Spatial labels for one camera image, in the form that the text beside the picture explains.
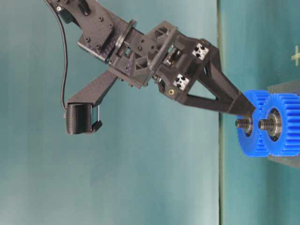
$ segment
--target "black cable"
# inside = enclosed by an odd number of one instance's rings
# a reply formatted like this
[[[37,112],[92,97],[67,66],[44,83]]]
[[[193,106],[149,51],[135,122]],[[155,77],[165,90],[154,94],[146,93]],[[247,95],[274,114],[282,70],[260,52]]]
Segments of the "black cable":
[[[67,73],[68,73],[68,50],[67,50],[67,41],[66,41],[66,33],[64,26],[62,25],[61,19],[56,12],[56,10],[53,8],[53,6],[45,0],[46,5],[50,8],[52,13],[54,14],[59,26],[60,26],[60,32],[62,37],[62,43],[64,47],[64,59],[65,59],[65,68],[64,73],[62,76],[62,82],[61,82],[61,93],[60,93],[60,100],[61,100],[61,106],[64,109],[64,111],[67,111],[66,104],[65,104],[65,88],[66,88],[66,79],[67,79]]]

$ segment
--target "blue gear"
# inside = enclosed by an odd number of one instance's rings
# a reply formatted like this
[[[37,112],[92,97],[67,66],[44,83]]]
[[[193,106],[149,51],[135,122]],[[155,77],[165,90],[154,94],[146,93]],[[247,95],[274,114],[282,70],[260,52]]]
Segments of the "blue gear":
[[[274,156],[297,156],[300,154],[300,97],[296,94],[271,95],[263,106],[262,119],[274,108],[281,116],[282,133],[274,142],[268,132],[263,131],[267,149]]]
[[[248,90],[244,93],[248,100],[256,107],[252,115],[253,130],[247,136],[244,129],[238,128],[238,138],[244,154],[248,157],[267,157],[270,153],[263,141],[263,132],[258,128],[258,121],[261,119],[263,105],[270,93],[265,90]]]

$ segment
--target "threaded bolt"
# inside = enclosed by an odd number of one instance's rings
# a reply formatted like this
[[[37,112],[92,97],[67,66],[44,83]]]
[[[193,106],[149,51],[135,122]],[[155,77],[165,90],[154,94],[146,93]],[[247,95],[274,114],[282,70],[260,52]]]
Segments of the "threaded bolt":
[[[274,126],[275,124],[273,120],[260,120],[258,122],[258,128],[261,130],[273,130]]]
[[[236,128],[245,128],[247,129],[250,125],[250,121],[248,119],[238,119],[235,121]]]

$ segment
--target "robotic arm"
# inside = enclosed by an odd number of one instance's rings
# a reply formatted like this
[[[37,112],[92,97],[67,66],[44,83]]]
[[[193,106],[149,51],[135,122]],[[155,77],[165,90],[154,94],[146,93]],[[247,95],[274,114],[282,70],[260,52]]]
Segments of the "robotic arm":
[[[95,133],[102,126],[99,105],[117,78],[139,89],[154,79],[160,93],[183,105],[252,116],[255,107],[222,73],[219,50],[207,40],[186,37],[166,21],[142,34],[135,21],[122,20],[95,0],[46,1],[65,23],[82,29],[77,44],[109,64],[67,101],[69,134]],[[216,99],[190,95],[195,82]]]

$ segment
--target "teal wall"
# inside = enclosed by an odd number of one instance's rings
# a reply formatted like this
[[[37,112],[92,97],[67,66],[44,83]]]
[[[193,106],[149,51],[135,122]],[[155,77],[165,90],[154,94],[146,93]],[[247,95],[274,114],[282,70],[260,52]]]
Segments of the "teal wall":
[[[166,19],[217,44],[215,1],[101,2],[143,32]],[[105,66],[76,45],[76,26],[66,31],[70,97]],[[2,1],[0,39],[1,225],[218,224],[216,112],[118,82],[102,129],[68,136],[61,37],[43,1]]]
[[[223,70],[241,90],[300,79],[299,11],[298,0],[220,0]],[[299,224],[300,170],[245,157],[234,121],[222,116],[222,224]]]

